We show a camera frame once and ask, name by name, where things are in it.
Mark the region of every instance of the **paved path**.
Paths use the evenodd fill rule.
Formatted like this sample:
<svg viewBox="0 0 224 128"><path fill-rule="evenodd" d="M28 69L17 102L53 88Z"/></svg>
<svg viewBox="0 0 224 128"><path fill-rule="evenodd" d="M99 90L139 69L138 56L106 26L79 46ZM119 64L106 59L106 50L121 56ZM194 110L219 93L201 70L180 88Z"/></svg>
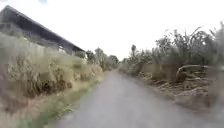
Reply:
<svg viewBox="0 0 224 128"><path fill-rule="evenodd" d="M57 128L224 128L222 121L202 118L157 97L149 87L116 71L106 74L79 108Z"/></svg>

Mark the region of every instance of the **green grass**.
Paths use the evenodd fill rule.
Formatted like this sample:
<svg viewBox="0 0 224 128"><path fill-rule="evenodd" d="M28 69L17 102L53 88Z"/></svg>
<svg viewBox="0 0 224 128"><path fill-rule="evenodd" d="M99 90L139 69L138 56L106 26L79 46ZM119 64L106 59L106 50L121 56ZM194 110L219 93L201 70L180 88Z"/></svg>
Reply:
<svg viewBox="0 0 224 128"><path fill-rule="evenodd" d="M39 115L27 117L18 125L18 128L43 128L54 121L60 119L63 115L72 111L74 104L88 91L92 90L99 81L96 79L86 82L86 86L78 91L68 90L64 93L52 96L46 104L43 105Z"/></svg>

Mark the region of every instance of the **dead branch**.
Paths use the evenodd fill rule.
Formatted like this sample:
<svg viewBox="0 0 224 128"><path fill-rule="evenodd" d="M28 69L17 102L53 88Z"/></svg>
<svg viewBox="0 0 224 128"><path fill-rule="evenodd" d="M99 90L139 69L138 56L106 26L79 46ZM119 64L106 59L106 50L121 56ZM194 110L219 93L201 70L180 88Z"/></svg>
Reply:
<svg viewBox="0 0 224 128"><path fill-rule="evenodd" d="M213 67L211 67L211 66L202 66L202 65L184 65L184 66L180 67L180 68L177 70L176 78L179 77L180 72L182 72L184 69L188 69L188 68L205 68L205 69L212 69Z"/></svg>

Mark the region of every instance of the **road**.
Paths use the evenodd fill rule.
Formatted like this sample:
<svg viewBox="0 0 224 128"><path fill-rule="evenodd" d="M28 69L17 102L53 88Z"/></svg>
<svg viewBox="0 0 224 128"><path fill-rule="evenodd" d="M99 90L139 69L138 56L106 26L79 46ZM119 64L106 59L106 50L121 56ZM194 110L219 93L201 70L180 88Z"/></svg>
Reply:
<svg viewBox="0 0 224 128"><path fill-rule="evenodd" d="M158 97L149 87L116 71L85 95L57 128L223 128L223 120L197 115Z"/></svg>

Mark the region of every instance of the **sky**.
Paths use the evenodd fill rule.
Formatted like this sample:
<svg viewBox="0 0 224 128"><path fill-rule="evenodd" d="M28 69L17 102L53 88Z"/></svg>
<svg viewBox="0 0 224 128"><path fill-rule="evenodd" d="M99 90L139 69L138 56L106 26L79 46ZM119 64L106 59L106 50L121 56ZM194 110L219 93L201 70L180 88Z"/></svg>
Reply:
<svg viewBox="0 0 224 128"><path fill-rule="evenodd" d="M119 59L132 44L151 49L165 30L218 27L222 0L0 0L84 50L97 47Z"/></svg>

